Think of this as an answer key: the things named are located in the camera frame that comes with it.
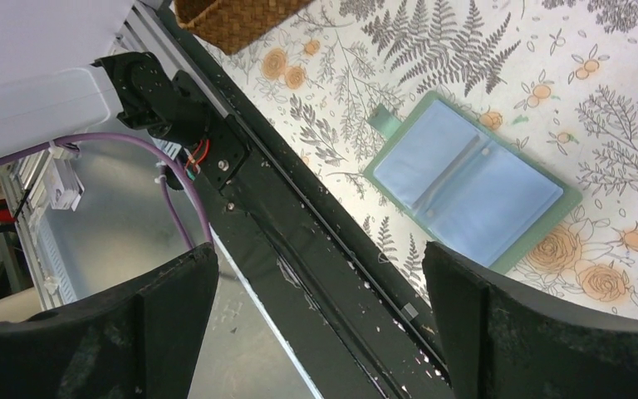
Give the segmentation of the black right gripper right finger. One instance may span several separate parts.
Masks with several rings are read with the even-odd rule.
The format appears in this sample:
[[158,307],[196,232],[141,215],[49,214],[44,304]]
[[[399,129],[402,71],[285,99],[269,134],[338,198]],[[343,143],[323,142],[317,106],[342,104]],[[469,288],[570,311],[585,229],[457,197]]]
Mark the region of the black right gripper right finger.
[[423,272],[457,398],[638,398],[638,320],[553,297],[436,242]]

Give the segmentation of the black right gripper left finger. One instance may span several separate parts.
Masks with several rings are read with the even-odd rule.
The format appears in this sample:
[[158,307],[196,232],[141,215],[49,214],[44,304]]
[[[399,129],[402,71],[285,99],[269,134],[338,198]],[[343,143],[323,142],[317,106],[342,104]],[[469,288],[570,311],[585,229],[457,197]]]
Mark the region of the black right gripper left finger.
[[218,287],[202,244],[147,273],[0,322],[0,398],[185,398]]

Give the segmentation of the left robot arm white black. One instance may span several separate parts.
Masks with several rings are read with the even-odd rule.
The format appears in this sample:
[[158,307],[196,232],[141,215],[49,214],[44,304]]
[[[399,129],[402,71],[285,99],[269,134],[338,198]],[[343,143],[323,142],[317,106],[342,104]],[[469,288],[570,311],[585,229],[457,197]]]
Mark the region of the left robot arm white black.
[[110,134],[88,129],[118,120],[182,146],[198,143],[217,119],[187,74],[168,78],[151,52],[126,52],[91,64],[0,85],[0,165]]

